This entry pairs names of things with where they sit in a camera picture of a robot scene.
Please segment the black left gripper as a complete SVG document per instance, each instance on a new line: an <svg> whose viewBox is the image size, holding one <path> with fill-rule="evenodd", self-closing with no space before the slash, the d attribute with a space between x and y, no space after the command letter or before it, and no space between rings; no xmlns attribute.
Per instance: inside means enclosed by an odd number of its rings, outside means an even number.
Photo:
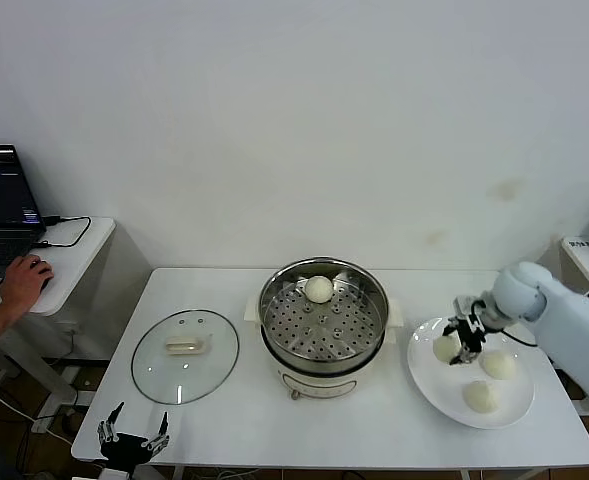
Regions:
<svg viewBox="0 0 589 480"><path fill-rule="evenodd" d="M151 440L126 433L118 434L115 423L123 406L124 403L120 402L107 419L98 425L100 452L107 468L135 468L148 463L152 458L150 449L164 449L169 443L167 412L163 415L157 435Z"/></svg>

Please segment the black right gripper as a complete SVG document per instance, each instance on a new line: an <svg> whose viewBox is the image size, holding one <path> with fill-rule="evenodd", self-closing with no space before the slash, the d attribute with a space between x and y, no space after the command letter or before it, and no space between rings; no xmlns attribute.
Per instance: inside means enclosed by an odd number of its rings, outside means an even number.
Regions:
<svg viewBox="0 0 589 480"><path fill-rule="evenodd" d="M463 350L455 355L449 364L473 363L482 352L483 344L486 342L486 334L478 316L470 313L466 320L449 319L442 335L450 336L454 332L458 332Z"/></svg>

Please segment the person bare hand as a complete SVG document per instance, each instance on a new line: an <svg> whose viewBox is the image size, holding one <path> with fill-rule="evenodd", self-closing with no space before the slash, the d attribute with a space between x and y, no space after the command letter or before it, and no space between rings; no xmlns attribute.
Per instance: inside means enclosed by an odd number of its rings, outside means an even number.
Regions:
<svg viewBox="0 0 589 480"><path fill-rule="evenodd" d="M54 277L52 266L37 255L15 258L0 287L1 310L12 322L30 311Z"/></svg>

